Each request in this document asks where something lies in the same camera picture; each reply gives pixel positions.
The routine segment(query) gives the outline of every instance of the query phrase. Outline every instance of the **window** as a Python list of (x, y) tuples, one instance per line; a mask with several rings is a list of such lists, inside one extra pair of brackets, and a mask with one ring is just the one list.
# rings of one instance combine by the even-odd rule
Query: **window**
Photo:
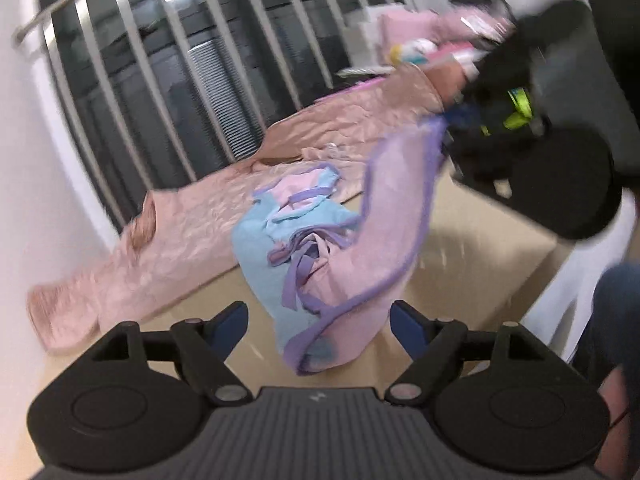
[(68, 121), (114, 225), (147, 189), (252, 155), (266, 127), (337, 89), (343, 15), (391, 1), (71, 0), (46, 16)]

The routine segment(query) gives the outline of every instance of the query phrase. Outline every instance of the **gray ribbed panel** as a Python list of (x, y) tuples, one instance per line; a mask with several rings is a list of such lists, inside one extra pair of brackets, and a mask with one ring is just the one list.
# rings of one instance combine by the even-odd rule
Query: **gray ribbed panel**
[[(213, 413), (185, 450), (117, 476), (50, 467), (35, 480), (526, 480), (460, 458), (419, 411), (394, 408), (373, 389), (264, 388), (243, 408)], [(598, 480), (587, 468), (545, 480)]]
[(248, 118), (245, 110), (249, 110), (248, 106), (244, 109), (240, 102), (240, 97), (244, 97), (245, 105), (248, 104), (247, 97), (240, 94), (232, 84), (233, 79), (238, 80), (237, 75), (234, 78), (229, 77), (227, 70), (232, 70), (229, 66), (225, 69), (218, 49), (221, 45), (216, 44), (216, 40), (202, 43), (189, 51), (191, 59), (196, 65), (196, 70), (207, 92), (209, 103), (214, 109), (223, 134), (228, 142), (234, 156), (237, 160), (253, 155), (260, 147), (256, 132), (260, 126), (257, 125), (257, 119), (252, 122)]

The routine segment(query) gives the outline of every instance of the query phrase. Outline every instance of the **pink garment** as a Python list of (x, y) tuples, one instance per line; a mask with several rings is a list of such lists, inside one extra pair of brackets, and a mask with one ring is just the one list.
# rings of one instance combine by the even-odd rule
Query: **pink garment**
[[(384, 82), (340, 94), (272, 125), (254, 156), (179, 190), (152, 190), (105, 261), (62, 282), (32, 288), (27, 308), (49, 351), (71, 349), (97, 328), (145, 320), (236, 265), (230, 232), (252, 191), (330, 160), (342, 179), (333, 199), (360, 192), (361, 162), (385, 133), (442, 109), (436, 88), (460, 90), (462, 69), (440, 70), (436, 86), (415, 66)], [(313, 158), (305, 158), (312, 150)], [(345, 160), (335, 152), (346, 154)]]
[[(293, 235), (283, 306), (297, 308), (290, 300), (297, 289), (303, 308), (318, 316), (285, 346), (284, 360), (297, 373), (354, 360), (382, 329), (428, 231), (445, 127), (442, 118), (433, 118), (380, 141), (367, 165), (362, 220), (351, 245), (340, 249), (331, 244), (341, 238), (341, 225), (309, 227)], [(320, 257), (311, 266), (309, 255), (315, 251)], [(286, 252), (278, 248), (270, 259), (282, 261)], [(308, 353), (320, 337), (332, 348), (330, 361)]]
[(513, 30), (513, 23), (509, 20), (494, 18), (477, 7), (455, 7), (445, 14), (431, 10), (409, 12), (394, 9), (380, 16), (379, 23), (385, 53), (394, 45), (421, 38), (437, 44), (476, 38), (500, 43)]

